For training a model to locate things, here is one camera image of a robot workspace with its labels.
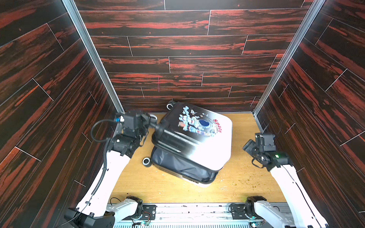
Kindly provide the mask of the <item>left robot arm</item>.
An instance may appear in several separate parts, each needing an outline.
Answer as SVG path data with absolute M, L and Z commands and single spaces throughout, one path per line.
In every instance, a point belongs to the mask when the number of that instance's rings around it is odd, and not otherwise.
M 158 127 L 158 118 L 142 111 L 117 113 L 108 122 L 121 126 L 114 137 L 103 143 L 103 165 L 89 190 L 75 208 L 67 209 L 64 218 L 74 228 L 112 228 L 125 218 L 139 219 L 143 214 L 143 201 L 128 196 L 112 205 L 111 193 L 135 151 L 144 145 L 150 128 Z

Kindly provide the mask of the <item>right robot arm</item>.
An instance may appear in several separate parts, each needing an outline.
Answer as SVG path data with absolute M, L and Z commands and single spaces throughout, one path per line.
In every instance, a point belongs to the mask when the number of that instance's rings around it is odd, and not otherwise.
M 245 214 L 250 219 L 263 219 L 274 228 L 327 228 L 329 223 L 310 199 L 289 155 L 276 149 L 275 135 L 256 133 L 243 147 L 253 161 L 272 175 L 290 208 L 292 218 L 282 214 L 261 196 L 248 197 Z

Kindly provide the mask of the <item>black white astronaut suitcase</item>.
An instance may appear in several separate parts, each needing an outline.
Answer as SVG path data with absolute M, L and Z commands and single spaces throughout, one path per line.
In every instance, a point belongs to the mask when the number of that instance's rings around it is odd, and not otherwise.
M 232 120 L 193 104 L 170 101 L 152 135 L 151 164 L 201 187 L 231 158 Z

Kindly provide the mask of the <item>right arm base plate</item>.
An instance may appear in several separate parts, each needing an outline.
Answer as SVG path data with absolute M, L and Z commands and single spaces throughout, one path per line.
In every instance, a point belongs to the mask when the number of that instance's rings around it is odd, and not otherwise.
M 264 220 L 254 211 L 254 208 L 251 204 L 242 204 L 242 203 L 231 203 L 228 207 L 228 212 L 232 215 L 234 220 Z

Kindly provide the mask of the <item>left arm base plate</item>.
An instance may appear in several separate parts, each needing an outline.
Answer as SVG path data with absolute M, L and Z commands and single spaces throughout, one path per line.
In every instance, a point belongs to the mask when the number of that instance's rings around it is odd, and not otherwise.
M 156 219 L 156 208 L 154 204 L 143 204 L 137 207 L 137 212 L 123 220 L 144 220 L 151 221 Z

